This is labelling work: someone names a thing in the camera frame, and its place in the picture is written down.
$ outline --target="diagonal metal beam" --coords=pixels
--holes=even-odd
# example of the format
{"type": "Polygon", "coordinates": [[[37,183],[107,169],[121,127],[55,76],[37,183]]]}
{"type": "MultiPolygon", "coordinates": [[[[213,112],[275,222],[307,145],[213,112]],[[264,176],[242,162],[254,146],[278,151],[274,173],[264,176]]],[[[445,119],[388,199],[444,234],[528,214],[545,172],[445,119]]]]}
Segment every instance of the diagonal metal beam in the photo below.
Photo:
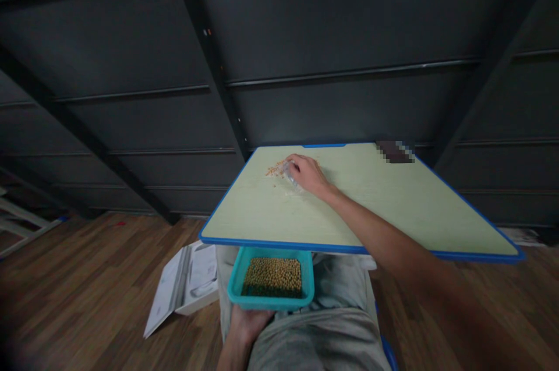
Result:
{"type": "Polygon", "coordinates": [[[244,164],[249,153],[245,134],[240,126],[240,117],[237,115],[231,94],[225,88],[222,76],[222,64],[219,60],[216,47],[211,37],[211,29],[206,11],[201,0],[173,0],[181,20],[185,20],[196,33],[200,50],[204,55],[206,78],[210,86],[211,95],[214,97],[221,112],[221,116],[228,120],[230,137],[238,155],[239,162],[244,164]]]}
{"type": "Polygon", "coordinates": [[[139,179],[116,156],[109,153],[95,134],[67,107],[54,101],[54,93],[35,75],[0,45],[0,70],[10,77],[39,107],[51,115],[79,142],[89,149],[103,164],[115,173],[132,191],[144,200],[168,223],[175,224],[180,217],[172,214],[153,193],[145,189],[139,179]]]}
{"type": "Polygon", "coordinates": [[[83,218],[93,219],[102,213],[99,210],[88,208],[85,204],[72,198],[60,189],[51,186],[37,173],[27,168],[14,158],[0,156],[0,170],[16,178],[19,182],[23,183],[25,186],[32,189],[50,202],[53,202],[55,205],[63,208],[70,208],[80,214],[83,218]]]}
{"type": "Polygon", "coordinates": [[[448,112],[434,141],[428,163],[439,171],[466,128],[501,79],[526,35],[546,10],[549,0],[515,0],[489,42],[484,61],[474,71],[454,106],[448,112]]]}

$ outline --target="blue plastic basket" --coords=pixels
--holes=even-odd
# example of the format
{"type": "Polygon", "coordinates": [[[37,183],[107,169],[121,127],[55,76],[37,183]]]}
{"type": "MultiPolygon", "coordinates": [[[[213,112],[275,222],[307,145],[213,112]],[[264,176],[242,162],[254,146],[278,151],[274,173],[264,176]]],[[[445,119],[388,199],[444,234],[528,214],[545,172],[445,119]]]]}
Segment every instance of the blue plastic basket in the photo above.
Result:
{"type": "Polygon", "coordinates": [[[314,298],[313,257],[310,252],[301,250],[265,249],[241,247],[231,279],[227,286],[229,299],[243,310],[294,311],[310,304],[314,298]],[[301,287],[303,298],[282,298],[241,295],[250,259],[254,257],[274,257],[276,259],[297,259],[301,263],[301,287]]]}

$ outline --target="white box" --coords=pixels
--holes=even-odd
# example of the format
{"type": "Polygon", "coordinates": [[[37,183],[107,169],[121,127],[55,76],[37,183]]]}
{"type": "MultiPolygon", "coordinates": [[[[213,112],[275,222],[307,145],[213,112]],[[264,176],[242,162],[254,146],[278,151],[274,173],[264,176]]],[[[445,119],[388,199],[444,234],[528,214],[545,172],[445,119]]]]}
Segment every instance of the white box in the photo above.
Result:
{"type": "Polygon", "coordinates": [[[147,319],[144,338],[155,332],[173,311],[188,316],[217,301],[219,297],[215,246],[197,241],[183,247],[163,268],[147,319]],[[206,285],[192,288],[191,281],[196,283],[200,279],[207,280],[213,272],[216,273],[214,279],[206,285]]]}

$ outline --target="pile of soybeans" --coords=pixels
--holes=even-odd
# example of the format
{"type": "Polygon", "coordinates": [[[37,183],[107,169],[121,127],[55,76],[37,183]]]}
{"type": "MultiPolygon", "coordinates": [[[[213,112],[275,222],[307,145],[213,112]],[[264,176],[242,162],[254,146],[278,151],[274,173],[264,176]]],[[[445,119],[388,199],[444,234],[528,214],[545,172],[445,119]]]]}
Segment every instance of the pile of soybeans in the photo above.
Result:
{"type": "Polygon", "coordinates": [[[296,259],[252,258],[242,295],[303,298],[301,264],[296,259]]]}

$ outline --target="table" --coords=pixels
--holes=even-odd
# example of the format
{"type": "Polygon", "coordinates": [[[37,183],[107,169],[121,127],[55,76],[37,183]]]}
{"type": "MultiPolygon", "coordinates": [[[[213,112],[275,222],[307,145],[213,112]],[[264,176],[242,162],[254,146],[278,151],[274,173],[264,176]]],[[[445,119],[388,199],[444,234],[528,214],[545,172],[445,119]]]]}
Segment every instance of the table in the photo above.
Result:
{"type": "Polygon", "coordinates": [[[292,153],[315,158],[344,193],[441,259],[524,259],[508,237],[419,158],[388,163],[374,143],[257,148],[200,231],[200,239],[218,245],[366,254],[330,207],[297,190],[274,169],[292,153]]]}

